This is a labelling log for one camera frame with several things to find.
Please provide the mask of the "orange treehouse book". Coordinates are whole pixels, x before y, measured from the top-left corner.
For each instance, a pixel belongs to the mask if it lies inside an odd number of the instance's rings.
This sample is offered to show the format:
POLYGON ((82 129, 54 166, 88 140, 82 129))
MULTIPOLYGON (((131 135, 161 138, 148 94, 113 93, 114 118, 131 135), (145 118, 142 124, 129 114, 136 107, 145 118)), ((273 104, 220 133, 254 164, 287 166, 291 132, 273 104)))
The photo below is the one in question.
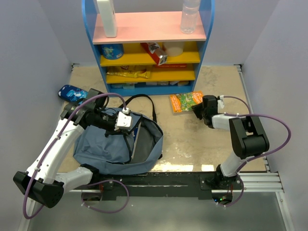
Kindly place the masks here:
POLYGON ((202 97, 202 91, 171 94, 169 99, 173 114, 180 115, 183 113, 190 113, 193 106, 196 106, 202 102, 202 97))

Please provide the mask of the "blue cartoon pencil case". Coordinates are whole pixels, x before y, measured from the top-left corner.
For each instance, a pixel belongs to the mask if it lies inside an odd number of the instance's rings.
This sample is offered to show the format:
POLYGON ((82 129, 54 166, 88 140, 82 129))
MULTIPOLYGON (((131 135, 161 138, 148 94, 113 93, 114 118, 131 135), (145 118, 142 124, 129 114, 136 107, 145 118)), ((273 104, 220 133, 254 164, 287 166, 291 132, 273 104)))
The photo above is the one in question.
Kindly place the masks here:
POLYGON ((72 85, 64 85, 58 91, 58 96, 71 103, 87 97, 88 92, 72 85))

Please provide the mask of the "blue-grey fabric backpack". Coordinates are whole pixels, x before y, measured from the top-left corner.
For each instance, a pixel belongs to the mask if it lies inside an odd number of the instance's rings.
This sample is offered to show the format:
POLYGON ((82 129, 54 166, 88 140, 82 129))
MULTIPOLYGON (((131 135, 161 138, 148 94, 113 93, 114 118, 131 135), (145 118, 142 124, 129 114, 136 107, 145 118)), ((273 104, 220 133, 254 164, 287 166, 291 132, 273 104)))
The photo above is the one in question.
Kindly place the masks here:
POLYGON ((105 136, 105 130, 88 126, 77 139, 73 157, 80 164, 88 164, 104 175, 134 175, 150 171, 162 157, 163 131, 152 119, 131 112, 133 128, 127 134, 105 136), (134 142, 133 130, 138 127, 134 142))

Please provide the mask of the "blue cartoon cover book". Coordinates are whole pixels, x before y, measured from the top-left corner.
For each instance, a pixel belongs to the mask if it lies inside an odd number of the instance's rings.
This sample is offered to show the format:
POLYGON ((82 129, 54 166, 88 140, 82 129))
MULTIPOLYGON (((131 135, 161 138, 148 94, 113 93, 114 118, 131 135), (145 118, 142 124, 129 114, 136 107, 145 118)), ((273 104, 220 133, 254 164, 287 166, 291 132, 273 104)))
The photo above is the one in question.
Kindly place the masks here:
POLYGON ((136 128, 133 130, 132 135, 133 135, 134 142, 135 142, 136 139, 137 139, 138 131, 139 131, 139 128, 138 128, 138 127, 136 127, 136 128))

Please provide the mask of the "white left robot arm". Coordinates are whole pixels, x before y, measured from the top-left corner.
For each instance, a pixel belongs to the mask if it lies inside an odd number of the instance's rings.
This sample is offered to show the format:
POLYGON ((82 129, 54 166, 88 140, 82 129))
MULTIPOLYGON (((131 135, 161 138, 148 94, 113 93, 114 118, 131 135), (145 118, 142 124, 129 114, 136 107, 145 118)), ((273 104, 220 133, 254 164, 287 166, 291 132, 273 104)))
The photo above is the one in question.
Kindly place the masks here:
POLYGON ((91 89, 86 98, 64 107, 55 132, 43 151, 25 172, 18 171, 13 177, 14 183, 24 195, 23 210, 26 210, 30 199, 52 208, 67 191, 82 185, 89 189, 99 185, 99 171, 93 165, 82 164, 60 177, 57 177, 58 169, 73 143, 87 127, 102 128, 111 134, 130 129, 132 117, 127 104, 120 94, 91 89), (104 102, 109 96, 116 96, 122 101, 119 112, 113 115, 104 111, 104 102))

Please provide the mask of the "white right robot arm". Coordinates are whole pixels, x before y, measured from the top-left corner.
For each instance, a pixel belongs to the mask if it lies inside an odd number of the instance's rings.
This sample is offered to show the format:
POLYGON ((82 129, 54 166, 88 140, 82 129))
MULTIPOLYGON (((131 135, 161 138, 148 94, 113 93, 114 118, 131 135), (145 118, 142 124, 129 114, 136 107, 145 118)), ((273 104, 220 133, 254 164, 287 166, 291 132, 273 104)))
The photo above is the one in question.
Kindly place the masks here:
POLYGON ((232 153, 217 166, 212 178, 205 183, 212 189, 226 189, 236 181, 244 164, 269 150, 270 144, 258 116, 227 115, 219 113, 224 107, 225 96, 205 95, 202 102, 191 107, 196 117, 212 129, 230 132, 232 153))

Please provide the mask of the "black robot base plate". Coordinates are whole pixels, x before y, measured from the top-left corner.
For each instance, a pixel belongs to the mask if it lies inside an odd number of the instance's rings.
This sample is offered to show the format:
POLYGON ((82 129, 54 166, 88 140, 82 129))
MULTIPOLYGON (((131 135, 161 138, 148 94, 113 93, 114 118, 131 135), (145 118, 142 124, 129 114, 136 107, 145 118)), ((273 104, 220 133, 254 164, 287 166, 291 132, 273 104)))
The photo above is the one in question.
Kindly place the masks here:
POLYGON ((212 195, 222 195, 228 189, 241 190, 244 184, 239 177, 216 183, 214 172, 148 172, 139 175, 96 175, 89 185, 78 190, 102 190, 103 200, 131 197, 195 197, 211 200, 212 195))

